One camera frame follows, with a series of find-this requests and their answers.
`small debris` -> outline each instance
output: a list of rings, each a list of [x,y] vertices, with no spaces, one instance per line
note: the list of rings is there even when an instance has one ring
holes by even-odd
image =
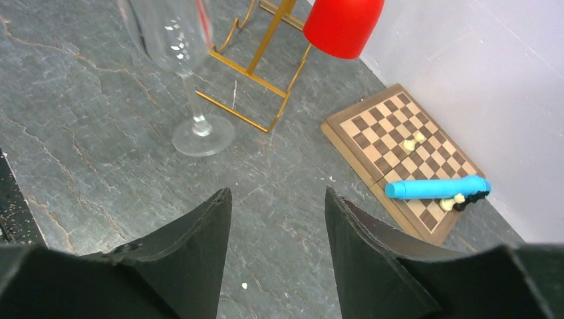
[[[233,89],[233,103],[231,104],[231,108],[235,108],[235,98],[237,97],[237,80],[235,80],[235,88]]]

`red object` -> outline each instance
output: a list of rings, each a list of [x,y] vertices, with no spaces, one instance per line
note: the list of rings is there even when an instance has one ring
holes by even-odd
[[[358,58],[382,13],[384,0],[316,0],[303,34],[337,58]]]

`blue cylinder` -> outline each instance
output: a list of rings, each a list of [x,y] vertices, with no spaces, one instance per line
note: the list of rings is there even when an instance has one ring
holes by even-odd
[[[468,196],[479,191],[492,191],[492,186],[480,176],[469,175],[458,179],[397,181],[386,185],[384,191],[389,198],[439,199],[451,198],[457,194]]]

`gold metal stand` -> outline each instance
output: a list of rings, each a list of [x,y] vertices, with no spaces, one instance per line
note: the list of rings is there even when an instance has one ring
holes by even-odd
[[[228,111],[229,113],[233,114],[234,116],[237,116],[238,118],[247,122],[248,124],[251,124],[252,126],[258,128],[259,130],[261,130],[265,133],[269,133],[269,132],[272,131],[272,129],[274,128],[274,126],[278,122],[278,119],[280,119],[282,112],[284,112],[284,108],[286,107],[286,103],[288,102],[288,98],[290,97],[290,93],[292,91],[292,86],[294,85],[294,82],[296,81],[298,74],[301,72],[301,69],[303,68],[303,65],[305,64],[305,59],[307,57],[307,54],[309,53],[309,50],[311,49],[311,45],[309,45],[307,47],[307,49],[305,50],[305,53],[303,54],[303,56],[301,58],[300,65],[298,66],[298,69],[297,69],[296,73],[294,74],[294,77],[292,78],[292,81],[290,82],[290,85],[288,85],[288,88],[286,89],[286,91],[283,91],[282,89],[277,88],[276,86],[270,84],[268,81],[266,81],[266,80],[258,77],[257,75],[255,75],[254,74],[255,68],[257,67],[257,64],[259,63],[264,51],[266,50],[266,48],[267,48],[267,46],[270,42],[270,39],[274,35],[274,32],[276,31],[276,28],[278,27],[278,24],[280,23],[280,21],[284,21],[284,22],[288,23],[289,25],[291,25],[292,27],[295,27],[296,29],[298,29],[300,31],[302,31],[302,29],[303,29],[303,22],[291,15],[292,9],[294,8],[294,5],[296,4],[297,0],[282,0],[280,7],[277,7],[276,5],[272,4],[271,2],[269,2],[267,0],[260,0],[259,6],[262,9],[264,9],[265,11],[274,15],[274,18],[272,18],[272,22],[270,23],[270,26],[268,27],[268,29],[265,33],[265,36],[263,37],[263,40],[261,41],[261,44],[259,45],[257,51],[255,52],[253,59],[249,63],[249,66],[247,68],[244,68],[241,65],[237,64],[236,62],[224,57],[223,55],[221,55],[220,54],[221,51],[223,51],[225,49],[225,47],[229,44],[229,42],[230,42],[230,40],[231,40],[231,38],[232,38],[232,36],[235,32],[235,28],[236,29],[242,29],[247,24],[249,17],[251,16],[251,12],[253,11],[253,8],[255,6],[256,1],[257,0],[251,1],[251,5],[249,6],[249,10],[247,11],[247,14],[246,14],[245,18],[243,19],[242,23],[239,23],[239,18],[235,19],[235,21],[233,22],[233,25],[231,26],[231,31],[229,32],[229,35],[227,36],[227,38],[225,39],[223,44],[219,48],[214,45],[213,49],[210,51],[210,55],[212,57],[218,59],[219,61],[223,62],[224,64],[230,66],[232,69],[234,69],[234,70],[238,71],[239,73],[245,75],[246,77],[254,80],[256,83],[258,83],[258,84],[264,86],[265,88],[269,89],[270,91],[276,93],[278,96],[280,96],[281,98],[284,99],[282,101],[282,105],[280,106],[280,109],[278,109],[278,113],[276,114],[274,121],[272,121],[272,123],[270,123],[270,126],[268,128],[265,128],[265,127],[261,126],[260,124],[254,122],[253,120],[250,120],[248,117],[244,116],[243,114],[240,114],[239,112],[233,110],[232,108],[225,106],[221,102],[214,100],[213,98],[209,97],[208,95],[204,94],[203,92],[200,92],[200,91],[196,91],[196,92],[202,98],[205,98],[206,100],[210,101],[211,103],[214,103],[215,105],[219,106],[220,108],[223,108],[224,110]]]

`chess piece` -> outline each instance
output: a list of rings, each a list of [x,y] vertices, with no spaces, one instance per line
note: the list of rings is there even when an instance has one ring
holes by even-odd
[[[444,211],[451,211],[455,204],[464,202],[464,195],[456,194],[453,198],[443,198],[440,201],[440,206]]]
[[[468,206],[468,204],[475,203],[480,199],[484,199],[489,194],[490,194],[489,191],[478,191],[475,194],[468,195],[468,197],[464,200],[464,202],[454,204],[453,208],[455,211],[463,211],[464,209],[466,209],[466,206]]]
[[[417,143],[423,143],[423,141],[425,140],[426,138],[422,133],[417,133],[415,134],[414,139],[404,141],[404,148],[410,152],[413,152],[415,150],[415,145],[417,145]]]

